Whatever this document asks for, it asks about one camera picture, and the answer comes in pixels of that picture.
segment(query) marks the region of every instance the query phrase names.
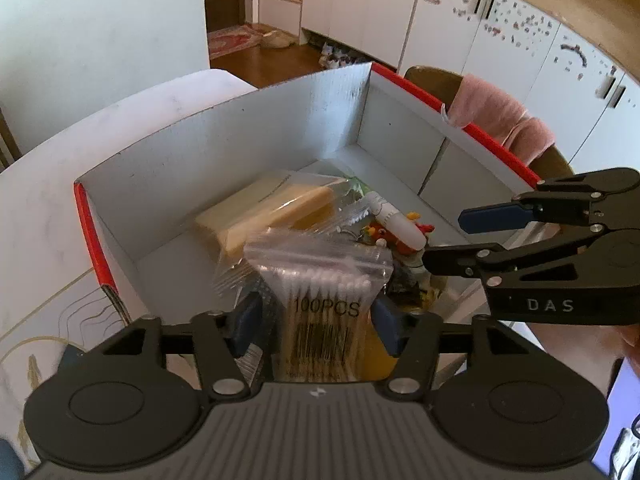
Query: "floor mat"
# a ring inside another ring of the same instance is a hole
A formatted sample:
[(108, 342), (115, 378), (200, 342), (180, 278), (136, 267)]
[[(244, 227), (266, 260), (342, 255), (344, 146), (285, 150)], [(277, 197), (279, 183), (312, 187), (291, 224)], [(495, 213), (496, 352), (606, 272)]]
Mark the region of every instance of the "floor mat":
[(207, 34), (209, 59), (216, 59), (225, 54), (258, 45), (260, 38), (262, 38), (262, 34), (248, 25), (236, 25), (210, 32)]

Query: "bag of cotton swabs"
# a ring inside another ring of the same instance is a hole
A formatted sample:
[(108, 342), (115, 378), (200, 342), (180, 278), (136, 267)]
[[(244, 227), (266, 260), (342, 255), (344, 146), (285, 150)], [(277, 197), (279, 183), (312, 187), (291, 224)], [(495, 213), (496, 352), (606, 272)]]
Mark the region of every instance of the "bag of cotton swabs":
[(244, 256), (284, 306), (276, 378), (359, 380), (369, 307), (391, 276), (391, 252), (270, 229), (247, 242)]

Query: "pink towel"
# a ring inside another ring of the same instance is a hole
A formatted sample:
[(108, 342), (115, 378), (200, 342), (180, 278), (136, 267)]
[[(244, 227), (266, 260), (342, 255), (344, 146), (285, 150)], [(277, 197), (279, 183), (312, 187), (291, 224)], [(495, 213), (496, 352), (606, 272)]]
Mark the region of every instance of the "pink towel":
[(504, 147), (528, 166), (554, 142), (554, 133), (539, 118), (532, 117), (513, 129)]
[(474, 75), (465, 75), (447, 113), (449, 124), (475, 123), (526, 166), (554, 141), (554, 134), (507, 92)]

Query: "ribbed gray surface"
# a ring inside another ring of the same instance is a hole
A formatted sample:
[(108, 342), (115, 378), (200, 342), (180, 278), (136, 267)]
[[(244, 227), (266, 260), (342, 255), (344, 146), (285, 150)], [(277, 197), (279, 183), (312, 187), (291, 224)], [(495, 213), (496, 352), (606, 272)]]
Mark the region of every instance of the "ribbed gray surface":
[(47, 463), (32, 480), (602, 480), (590, 463), (559, 472), (500, 470), (464, 455), (415, 403), (370, 384), (265, 384), (212, 410), (198, 434), (155, 464), (92, 474)]

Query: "barcode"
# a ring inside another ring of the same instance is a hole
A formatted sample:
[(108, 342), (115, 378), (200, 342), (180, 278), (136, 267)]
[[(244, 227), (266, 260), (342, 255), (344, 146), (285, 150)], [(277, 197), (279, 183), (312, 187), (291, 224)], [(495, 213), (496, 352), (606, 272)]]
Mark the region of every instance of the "barcode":
[(254, 377), (260, 367), (261, 359), (262, 349), (253, 343), (249, 345), (249, 348), (242, 357), (236, 359), (236, 365), (240, 368), (242, 376), (249, 386), (254, 382)]
[(325, 323), (296, 326), (291, 364), (324, 361), (344, 365), (351, 348), (353, 332), (348, 327)]

